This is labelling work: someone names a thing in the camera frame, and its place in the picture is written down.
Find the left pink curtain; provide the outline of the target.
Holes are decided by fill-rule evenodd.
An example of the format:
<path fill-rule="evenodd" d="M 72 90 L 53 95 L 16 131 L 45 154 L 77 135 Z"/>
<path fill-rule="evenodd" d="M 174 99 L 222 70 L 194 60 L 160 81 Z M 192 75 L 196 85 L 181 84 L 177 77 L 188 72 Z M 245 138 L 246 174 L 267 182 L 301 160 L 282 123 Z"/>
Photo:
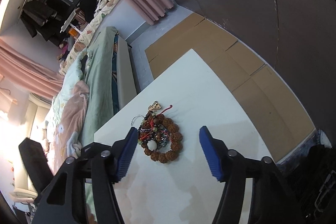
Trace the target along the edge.
<path fill-rule="evenodd" d="M 51 100 L 63 86 L 64 77 L 34 62 L 1 41 L 1 75 L 29 92 Z"/>

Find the orange box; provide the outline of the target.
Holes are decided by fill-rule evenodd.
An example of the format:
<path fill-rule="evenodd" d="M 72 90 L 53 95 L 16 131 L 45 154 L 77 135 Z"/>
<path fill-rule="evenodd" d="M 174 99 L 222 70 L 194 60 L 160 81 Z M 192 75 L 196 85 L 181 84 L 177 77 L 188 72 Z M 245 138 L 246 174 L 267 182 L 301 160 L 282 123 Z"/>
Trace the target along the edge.
<path fill-rule="evenodd" d="M 76 29 L 74 29 L 74 28 L 70 28 L 70 30 L 68 31 L 68 33 L 71 35 L 71 36 L 73 36 L 73 37 L 75 37 L 75 36 L 79 36 L 79 32 L 76 30 Z"/>

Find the bed with green sheet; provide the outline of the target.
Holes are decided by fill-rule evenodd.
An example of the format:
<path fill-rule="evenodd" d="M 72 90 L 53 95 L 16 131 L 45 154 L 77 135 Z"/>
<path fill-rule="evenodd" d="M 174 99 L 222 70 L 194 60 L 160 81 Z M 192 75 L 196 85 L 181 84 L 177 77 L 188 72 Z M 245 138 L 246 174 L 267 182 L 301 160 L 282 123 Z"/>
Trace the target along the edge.
<path fill-rule="evenodd" d="M 81 61 L 82 81 L 89 87 L 87 112 L 79 135 L 83 147 L 92 143 L 94 134 L 137 95 L 128 44 L 116 28 L 104 28 L 87 49 L 88 56 Z M 54 157 L 53 141 L 49 142 L 46 155 L 49 166 Z"/>

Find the pink duck print blanket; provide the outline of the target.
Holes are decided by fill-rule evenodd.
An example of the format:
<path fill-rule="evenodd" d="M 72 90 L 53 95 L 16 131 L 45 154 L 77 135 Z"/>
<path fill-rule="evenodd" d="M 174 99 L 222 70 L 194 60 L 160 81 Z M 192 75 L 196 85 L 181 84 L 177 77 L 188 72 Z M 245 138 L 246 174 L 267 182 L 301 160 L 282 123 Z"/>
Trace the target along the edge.
<path fill-rule="evenodd" d="M 79 135 L 83 129 L 88 107 L 89 87 L 84 81 L 75 84 L 73 95 L 66 103 L 61 120 L 56 126 L 50 167 L 56 173 L 68 157 L 79 158 L 82 144 Z"/>

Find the dark brown wardrobe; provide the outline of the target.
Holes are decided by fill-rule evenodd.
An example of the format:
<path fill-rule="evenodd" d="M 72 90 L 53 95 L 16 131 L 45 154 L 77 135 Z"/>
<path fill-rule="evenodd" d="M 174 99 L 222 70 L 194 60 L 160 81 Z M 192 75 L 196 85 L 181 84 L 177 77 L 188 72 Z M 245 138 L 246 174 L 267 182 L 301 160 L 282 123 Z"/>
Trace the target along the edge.
<path fill-rule="evenodd" d="M 335 0 L 175 0 L 235 35 L 335 141 Z"/>

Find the light green floral quilt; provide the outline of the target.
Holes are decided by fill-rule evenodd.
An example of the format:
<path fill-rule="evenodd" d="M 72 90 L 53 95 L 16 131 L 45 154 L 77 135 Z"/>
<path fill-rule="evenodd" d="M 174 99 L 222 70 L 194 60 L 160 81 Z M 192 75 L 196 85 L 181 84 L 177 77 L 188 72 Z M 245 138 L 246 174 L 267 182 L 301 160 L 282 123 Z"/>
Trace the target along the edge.
<path fill-rule="evenodd" d="M 52 99 L 52 104 L 49 112 L 45 117 L 45 122 L 48 123 L 46 128 L 47 140 L 51 143 L 54 139 L 54 132 L 56 126 L 60 123 L 64 107 L 68 100 L 73 96 L 73 89 L 75 84 L 83 79 L 84 73 L 82 71 L 81 61 L 84 57 L 88 56 L 88 49 L 84 48 L 76 57 L 73 59 L 73 63 L 68 68 L 63 86 L 56 97 Z"/>

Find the floral window seat cushion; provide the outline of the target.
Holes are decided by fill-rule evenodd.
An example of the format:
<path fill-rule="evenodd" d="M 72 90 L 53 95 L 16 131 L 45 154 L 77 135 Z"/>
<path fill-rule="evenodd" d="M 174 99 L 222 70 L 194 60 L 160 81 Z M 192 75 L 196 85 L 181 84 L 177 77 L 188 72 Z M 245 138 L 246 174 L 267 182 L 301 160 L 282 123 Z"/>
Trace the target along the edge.
<path fill-rule="evenodd" d="M 91 44 L 93 37 L 99 28 L 104 18 L 110 14 L 120 0 L 99 0 L 94 18 L 81 32 L 75 40 L 74 45 L 69 50 L 69 53 L 64 61 L 60 63 L 59 73 L 63 76 L 67 73 L 69 67 L 73 64 L 79 53 Z"/>

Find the white table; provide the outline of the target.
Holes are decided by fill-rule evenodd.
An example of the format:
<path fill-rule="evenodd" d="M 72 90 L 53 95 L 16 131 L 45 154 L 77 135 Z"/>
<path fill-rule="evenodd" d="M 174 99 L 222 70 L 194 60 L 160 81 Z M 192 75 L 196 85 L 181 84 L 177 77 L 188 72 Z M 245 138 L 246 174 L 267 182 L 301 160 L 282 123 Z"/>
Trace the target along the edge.
<path fill-rule="evenodd" d="M 95 134 L 112 145 L 123 139 L 136 115 L 158 101 L 183 135 L 176 161 L 160 164 L 137 147 L 127 175 L 114 186 L 126 223 L 211 223 L 224 185 L 210 172 L 199 143 L 206 126 L 213 137 L 243 156 L 261 159 L 269 150 L 243 108 L 219 77 L 189 50 L 140 92 Z"/>

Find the gold butterfly brooch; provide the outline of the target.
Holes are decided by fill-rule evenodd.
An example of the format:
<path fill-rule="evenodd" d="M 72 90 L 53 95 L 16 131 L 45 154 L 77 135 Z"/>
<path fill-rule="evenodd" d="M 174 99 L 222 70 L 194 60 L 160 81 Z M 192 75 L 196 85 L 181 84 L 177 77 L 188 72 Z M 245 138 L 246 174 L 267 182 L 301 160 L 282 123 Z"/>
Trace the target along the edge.
<path fill-rule="evenodd" d="M 160 110 L 162 108 L 162 106 L 159 104 L 158 101 L 154 101 L 149 107 L 148 107 L 148 111 L 157 111 Z"/>

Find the flattened brown cardboard sheet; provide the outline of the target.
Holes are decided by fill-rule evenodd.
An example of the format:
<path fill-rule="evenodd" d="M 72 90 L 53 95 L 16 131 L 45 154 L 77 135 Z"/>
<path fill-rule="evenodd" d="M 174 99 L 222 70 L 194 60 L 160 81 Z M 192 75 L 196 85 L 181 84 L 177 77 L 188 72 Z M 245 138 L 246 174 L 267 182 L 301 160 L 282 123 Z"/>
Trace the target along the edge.
<path fill-rule="evenodd" d="M 276 161 L 285 159 L 314 133 L 306 110 L 273 68 L 233 35 L 196 13 L 145 50 L 153 77 L 190 49 L 234 95 Z"/>

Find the hanging dark clothes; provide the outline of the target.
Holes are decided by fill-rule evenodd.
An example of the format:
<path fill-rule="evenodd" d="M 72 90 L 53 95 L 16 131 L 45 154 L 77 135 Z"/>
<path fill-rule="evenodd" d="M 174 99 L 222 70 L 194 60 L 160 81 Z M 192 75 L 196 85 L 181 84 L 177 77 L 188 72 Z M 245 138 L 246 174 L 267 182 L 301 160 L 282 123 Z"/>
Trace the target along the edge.
<path fill-rule="evenodd" d="M 20 19 L 32 38 L 40 35 L 58 47 L 68 36 L 62 31 L 69 16 L 67 12 L 67 8 L 55 10 L 43 2 L 33 0 L 24 4 Z"/>

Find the thin silver hoop bangle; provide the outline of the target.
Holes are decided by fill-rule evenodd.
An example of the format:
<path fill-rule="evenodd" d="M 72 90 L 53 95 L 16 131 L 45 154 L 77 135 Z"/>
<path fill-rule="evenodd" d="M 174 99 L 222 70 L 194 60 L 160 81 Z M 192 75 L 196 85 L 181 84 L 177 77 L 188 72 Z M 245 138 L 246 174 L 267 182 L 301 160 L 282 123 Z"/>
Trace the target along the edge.
<path fill-rule="evenodd" d="M 133 117 L 132 120 L 131 120 L 130 126 L 134 126 L 136 120 L 139 119 L 139 118 L 144 119 L 144 116 L 143 115 L 136 115 L 135 117 Z"/>

